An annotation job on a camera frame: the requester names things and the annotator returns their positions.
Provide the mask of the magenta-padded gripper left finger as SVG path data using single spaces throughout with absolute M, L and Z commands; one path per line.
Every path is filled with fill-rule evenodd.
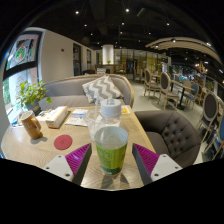
M 91 154 L 92 146 L 91 144 L 86 144 L 66 156 L 57 155 L 43 167 L 43 170 L 80 185 Z

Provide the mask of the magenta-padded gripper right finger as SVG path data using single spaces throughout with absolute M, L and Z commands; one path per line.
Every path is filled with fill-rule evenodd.
M 158 155 L 138 144 L 133 144 L 132 154 L 144 185 L 182 169 L 167 154 Z

